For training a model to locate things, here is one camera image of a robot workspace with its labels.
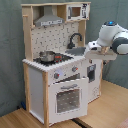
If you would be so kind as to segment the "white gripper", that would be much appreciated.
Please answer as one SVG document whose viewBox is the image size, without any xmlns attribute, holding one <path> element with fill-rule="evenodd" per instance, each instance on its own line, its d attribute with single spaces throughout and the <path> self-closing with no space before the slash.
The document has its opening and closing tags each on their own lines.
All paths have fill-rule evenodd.
<svg viewBox="0 0 128 128">
<path fill-rule="evenodd" d="M 98 50 L 98 51 L 101 50 L 101 46 L 96 41 L 89 42 L 88 43 L 88 48 L 90 50 Z"/>
</svg>

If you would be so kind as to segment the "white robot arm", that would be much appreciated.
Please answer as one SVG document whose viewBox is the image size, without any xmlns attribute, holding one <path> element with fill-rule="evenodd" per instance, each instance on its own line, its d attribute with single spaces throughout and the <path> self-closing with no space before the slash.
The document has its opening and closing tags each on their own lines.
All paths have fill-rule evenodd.
<svg viewBox="0 0 128 128">
<path fill-rule="evenodd" d="M 96 41 L 88 43 L 89 50 L 100 52 L 103 48 L 110 48 L 114 53 L 128 54 L 128 29 L 121 27 L 114 21 L 105 22 L 99 31 Z"/>
</svg>

